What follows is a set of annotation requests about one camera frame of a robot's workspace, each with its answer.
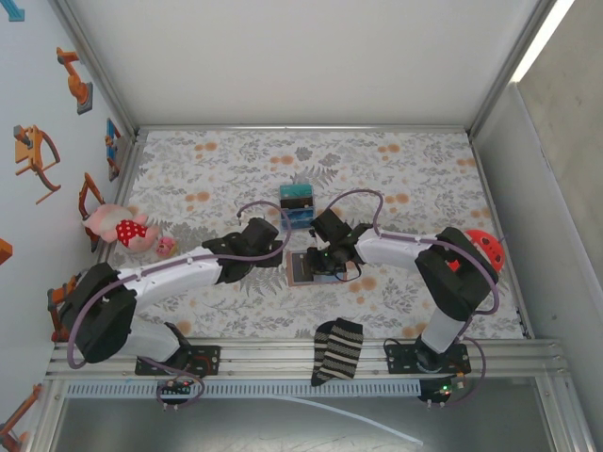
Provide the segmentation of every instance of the floral tablecloth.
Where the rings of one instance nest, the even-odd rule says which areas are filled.
[[[313,131],[151,132],[128,204],[150,216],[179,250],[240,231],[237,208],[247,202],[278,202],[279,186],[309,183],[317,210],[356,187],[380,190],[384,230],[414,234],[446,226],[493,232],[480,176],[464,134]],[[368,195],[339,202],[336,213],[350,224],[370,222],[377,200]],[[273,209],[258,207],[278,227]],[[289,249],[313,244],[307,232],[293,234]],[[155,253],[131,254],[118,246],[113,266],[156,262]],[[520,338],[509,277],[499,283],[496,315],[478,316],[468,334]],[[491,299],[483,307],[491,304]],[[140,315],[170,321],[188,336],[312,337],[318,325],[337,317],[362,323],[365,336],[416,337],[435,308],[417,272],[364,266],[354,282],[289,287],[285,266],[256,268],[243,281],[174,294]]]

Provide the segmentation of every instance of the blue box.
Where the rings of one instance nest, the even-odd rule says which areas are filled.
[[[309,229],[310,221],[314,219],[314,193],[309,184],[294,184],[281,186],[281,208],[286,211],[291,220],[292,229]],[[281,228],[286,230],[285,218],[281,215]]]

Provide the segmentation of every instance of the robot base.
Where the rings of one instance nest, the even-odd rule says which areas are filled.
[[[445,364],[438,370],[426,371],[416,358],[416,345],[392,344],[383,347],[387,354],[390,374],[458,374],[471,372],[471,363],[465,344],[453,344],[447,350]]]
[[[198,377],[207,375],[218,375],[220,368],[220,347],[216,346],[189,346],[190,356],[187,360],[187,370]],[[136,369],[134,371],[139,376],[164,376],[169,375],[168,372],[153,367],[152,365],[136,359]]]

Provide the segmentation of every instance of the black and white sock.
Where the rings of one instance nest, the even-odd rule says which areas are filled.
[[[334,324],[334,321],[323,323],[317,328],[317,332],[314,333],[314,370],[312,370],[312,378],[322,366],[324,352],[327,351],[329,334],[331,334],[331,329]]]
[[[331,327],[326,349],[322,342],[317,342],[317,336],[322,339],[326,325],[333,322],[327,322],[317,330],[315,335],[315,347],[317,344],[320,349],[315,348],[314,371],[312,372],[312,386],[320,386],[330,379],[353,379],[356,374],[356,365],[360,358],[360,350],[364,340],[363,327],[358,323],[349,322],[343,318],[338,318]],[[317,366],[319,360],[317,356],[322,357],[322,364]]]

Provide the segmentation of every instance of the plush toy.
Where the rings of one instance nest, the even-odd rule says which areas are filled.
[[[143,252],[153,246],[159,236],[159,227],[146,227],[146,215],[134,215],[116,204],[101,204],[87,219],[84,226],[100,235],[105,242],[119,240],[134,252]]]

